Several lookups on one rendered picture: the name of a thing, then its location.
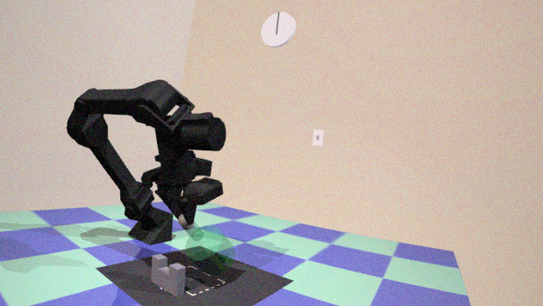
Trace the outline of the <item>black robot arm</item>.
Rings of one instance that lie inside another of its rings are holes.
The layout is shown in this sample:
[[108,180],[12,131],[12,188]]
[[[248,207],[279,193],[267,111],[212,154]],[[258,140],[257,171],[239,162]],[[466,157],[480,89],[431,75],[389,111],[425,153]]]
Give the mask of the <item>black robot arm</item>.
[[[178,105],[173,115],[168,115]],[[192,113],[193,105],[168,82],[157,79],[134,89],[88,89],[74,101],[67,132],[89,148],[120,189],[124,215],[155,232],[164,213],[151,203],[151,189],[136,181],[109,141],[105,114],[131,115],[137,122],[155,128],[160,152],[177,150],[219,151],[226,140],[226,124],[211,112]]]

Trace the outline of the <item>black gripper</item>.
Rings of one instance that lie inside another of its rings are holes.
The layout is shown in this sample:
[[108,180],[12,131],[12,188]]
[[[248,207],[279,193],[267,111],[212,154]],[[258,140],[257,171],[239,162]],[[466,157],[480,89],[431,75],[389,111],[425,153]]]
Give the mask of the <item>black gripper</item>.
[[188,225],[193,224],[197,205],[205,205],[224,194],[223,185],[218,180],[203,177],[192,181],[192,178],[197,176],[197,172],[191,172],[192,156],[195,156],[194,151],[187,149],[159,151],[155,161],[160,162],[160,166],[144,172],[141,177],[142,186],[146,188],[150,189],[153,182],[156,183],[158,190],[155,194],[176,219],[183,214]]

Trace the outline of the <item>green glass bottle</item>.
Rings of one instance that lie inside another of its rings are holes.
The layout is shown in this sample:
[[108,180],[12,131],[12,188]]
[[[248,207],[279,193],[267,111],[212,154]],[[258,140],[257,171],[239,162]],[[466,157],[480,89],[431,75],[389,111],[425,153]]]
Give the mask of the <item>green glass bottle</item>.
[[203,273],[220,275],[230,268],[236,250],[219,227],[199,227],[195,221],[188,225],[183,214],[180,214],[178,222],[190,236],[185,244],[185,253]]

